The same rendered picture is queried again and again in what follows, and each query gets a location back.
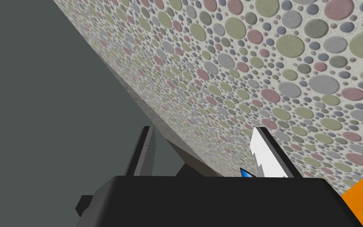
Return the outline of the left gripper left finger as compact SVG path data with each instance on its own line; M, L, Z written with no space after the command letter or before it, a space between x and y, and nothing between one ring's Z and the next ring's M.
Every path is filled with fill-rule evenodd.
M125 176L151 176L156 152L153 126L144 126L128 162Z

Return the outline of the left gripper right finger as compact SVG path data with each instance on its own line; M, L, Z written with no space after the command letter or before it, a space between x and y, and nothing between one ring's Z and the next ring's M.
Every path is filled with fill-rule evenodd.
M255 127L250 150L256 162L258 177L302 178L299 170L265 127Z

